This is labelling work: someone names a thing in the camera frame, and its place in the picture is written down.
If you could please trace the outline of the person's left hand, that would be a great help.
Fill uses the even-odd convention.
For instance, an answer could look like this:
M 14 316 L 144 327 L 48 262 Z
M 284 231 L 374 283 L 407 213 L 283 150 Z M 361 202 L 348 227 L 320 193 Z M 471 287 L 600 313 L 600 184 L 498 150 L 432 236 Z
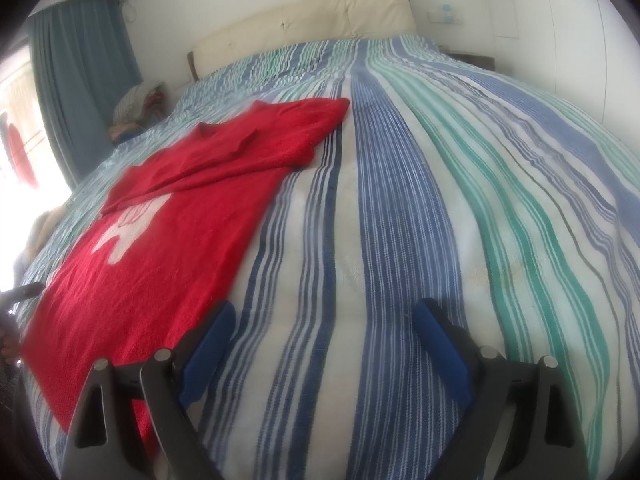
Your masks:
M 12 318 L 1 313 L 1 359 L 4 364 L 15 366 L 20 358 L 20 334 Z

